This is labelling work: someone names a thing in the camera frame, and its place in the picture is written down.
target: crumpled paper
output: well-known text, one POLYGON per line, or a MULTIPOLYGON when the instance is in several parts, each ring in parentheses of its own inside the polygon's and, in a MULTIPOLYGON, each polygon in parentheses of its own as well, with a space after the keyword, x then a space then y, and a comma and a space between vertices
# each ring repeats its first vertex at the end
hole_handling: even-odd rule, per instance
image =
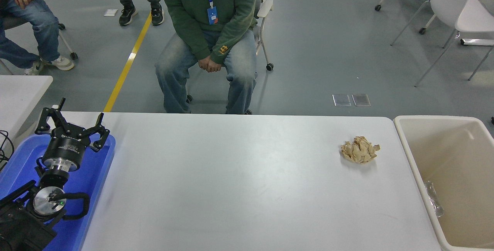
POLYGON ((345 145, 341 145, 341 154, 351 162, 365 164, 372 161, 380 149, 379 145, 373 146, 364 136, 357 136, 353 143, 345 141, 345 145))

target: white sneaker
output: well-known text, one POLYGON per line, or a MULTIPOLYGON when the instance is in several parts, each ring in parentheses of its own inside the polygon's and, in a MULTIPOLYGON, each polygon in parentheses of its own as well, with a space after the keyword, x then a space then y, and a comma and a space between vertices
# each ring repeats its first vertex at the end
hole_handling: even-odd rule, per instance
POLYGON ((43 62, 47 64, 52 64, 56 66, 59 70, 71 70, 75 66, 71 60, 63 57, 62 55, 60 55, 57 59, 51 62, 45 60, 43 60, 43 62))
POLYGON ((33 61, 32 67, 24 70, 24 75, 39 75, 39 72, 43 70, 43 63, 39 60, 33 61))

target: beige bin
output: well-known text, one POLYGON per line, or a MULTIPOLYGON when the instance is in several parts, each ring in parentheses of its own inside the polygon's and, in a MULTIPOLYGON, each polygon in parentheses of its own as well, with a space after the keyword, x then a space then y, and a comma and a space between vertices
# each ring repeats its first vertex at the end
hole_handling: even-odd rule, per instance
POLYGON ((394 123, 443 250, 494 251, 494 139, 484 124, 450 116, 394 123))

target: blue tray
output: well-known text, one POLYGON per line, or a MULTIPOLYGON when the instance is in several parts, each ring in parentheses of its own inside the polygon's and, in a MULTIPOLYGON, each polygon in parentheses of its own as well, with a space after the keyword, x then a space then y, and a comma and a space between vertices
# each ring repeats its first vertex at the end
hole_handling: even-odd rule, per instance
MULTIPOLYGON (((99 139, 95 134, 91 141, 99 139)), ((30 180, 39 181, 36 174, 36 159, 44 154, 50 135, 31 135, 24 140, 14 152, 12 158, 0 173, 0 198, 7 196, 30 180)), ((53 230, 58 234, 44 251, 79 251, 83 247, 84 238, 88 233, 89 224, 99 199, 101 189, 110 169, 115 149, 115 138, 109 135, 103 148, 95 153, 87 149, 81 168, 70 172, 69 181, 64 186, 67 193, 85 192, 91 197, 90 210, 86 216, 78 220, 61 220, 53 230)), ((67 200, 67 214, 79 214, 82 210, 81 200, 67 200)))

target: black cable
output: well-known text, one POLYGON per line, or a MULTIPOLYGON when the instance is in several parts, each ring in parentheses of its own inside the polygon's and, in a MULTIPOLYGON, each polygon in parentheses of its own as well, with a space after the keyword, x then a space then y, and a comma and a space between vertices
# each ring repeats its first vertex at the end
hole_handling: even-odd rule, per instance
MULTIPOLYGON (((9 161, 9 159, 12 157, 12 154, 14 153, 14 143, 12 140, 8 137, 8 131, 7 130, 0 130, 0 134, 3 135, 5 138, 2 141, 2 144, 0 145, 0 161, 9 161), (5 155, 5 151, 3 150, 3 146, 5 145, 5 142, 9 142, 10 146, 12 147, 12 153, 10 153, 10 156, 5 155)), ((0 168, 0 171, 3 170, 3 168, 7 165, 5 163, 2 168, 0 168)))

